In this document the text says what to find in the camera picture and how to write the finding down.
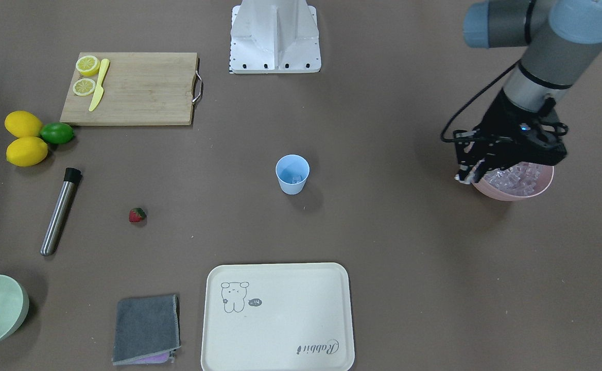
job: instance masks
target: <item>white metal mount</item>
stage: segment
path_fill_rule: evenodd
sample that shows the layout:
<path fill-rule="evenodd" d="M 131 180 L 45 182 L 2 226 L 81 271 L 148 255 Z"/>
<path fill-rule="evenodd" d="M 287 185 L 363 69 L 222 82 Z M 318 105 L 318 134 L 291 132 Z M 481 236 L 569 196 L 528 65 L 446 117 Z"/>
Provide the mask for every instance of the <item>white metal mount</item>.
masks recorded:
<path fill-rule="evenodd" d="M 317 9 L 305 0 L 243 0 L 232 9 L 230 73 L 321 69 Z"/>

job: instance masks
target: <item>sliced lemon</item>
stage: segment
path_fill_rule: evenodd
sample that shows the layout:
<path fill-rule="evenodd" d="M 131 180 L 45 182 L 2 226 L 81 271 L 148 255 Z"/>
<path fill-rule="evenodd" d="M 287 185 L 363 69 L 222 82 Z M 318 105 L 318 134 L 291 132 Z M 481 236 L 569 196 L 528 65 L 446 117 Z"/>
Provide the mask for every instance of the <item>sliced lemon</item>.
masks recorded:
<path fill-rule="evenodd" d="M 99 60 L 95 56 L 80 57 L 77 70 L 84 76 L 93 76 L 99 71 Z"/>
<path fill-rule="evenodd" d="M 94 92 L 95 85 L 96 83 L 93 79 L 82 78 L 74 83 L 72 90 L 74 91 L 74 94 L 77 94 L 78 96 L 86 96 Z"/>

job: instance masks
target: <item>clear plastic pieces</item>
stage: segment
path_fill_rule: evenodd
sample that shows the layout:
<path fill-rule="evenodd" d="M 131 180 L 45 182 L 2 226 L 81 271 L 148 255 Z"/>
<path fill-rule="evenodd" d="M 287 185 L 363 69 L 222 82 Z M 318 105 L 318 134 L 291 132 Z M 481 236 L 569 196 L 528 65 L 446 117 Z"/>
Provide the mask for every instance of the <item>clear plastic pieces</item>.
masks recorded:
<path fill-rule="evenodd" d="M 519 162 L 505 171 L 487 172 L 484 175 L 484 181 L 509 195 L 530 196 L 537 186 L 541 167 L 541 165 L 531 162 Z"/>

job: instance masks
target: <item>pink bowl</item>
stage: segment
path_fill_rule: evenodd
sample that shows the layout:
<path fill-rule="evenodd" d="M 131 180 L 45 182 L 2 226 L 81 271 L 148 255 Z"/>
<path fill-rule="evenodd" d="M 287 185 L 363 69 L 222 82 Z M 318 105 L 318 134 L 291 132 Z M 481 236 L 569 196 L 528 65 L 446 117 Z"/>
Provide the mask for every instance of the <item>pink bowl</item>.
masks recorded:
<path fill-rule="evenodd" d="M 541 173 L 539 174 L 539 178 L 537 178 L 537 185 L 534 188 L 534 193 L 529 196 L 514 196 L 509 193 L 502 192 L 498 190 L 496 187 L 493 187 L 488 181 L 484 179 L 480 180 L 479 183 L 473 183 L 473 186 L 477 188 L 478 191 L 484 193 L 485 195 L 491 197 L 496 200 L 522 200 L 529 199 L 531 197 L 535 197 L 543 193 L 548 189 L 550 183 L 553 182 L 553 176 L 555 175 L 555 167 L 541 165 Z"/>

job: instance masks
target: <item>black cap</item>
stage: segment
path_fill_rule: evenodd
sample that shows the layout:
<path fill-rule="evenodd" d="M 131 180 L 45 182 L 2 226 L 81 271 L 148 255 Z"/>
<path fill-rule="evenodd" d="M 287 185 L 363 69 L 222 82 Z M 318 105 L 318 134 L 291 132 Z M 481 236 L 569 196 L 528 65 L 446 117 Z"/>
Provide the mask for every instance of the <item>black cap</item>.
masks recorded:
<path fill-rule="evenodd" d="M 70 181 L 77 186 L 81 182 L 81 171 L 74 167 L 68 167 L 65 169 L 65 179 L 63 181 Z"/>

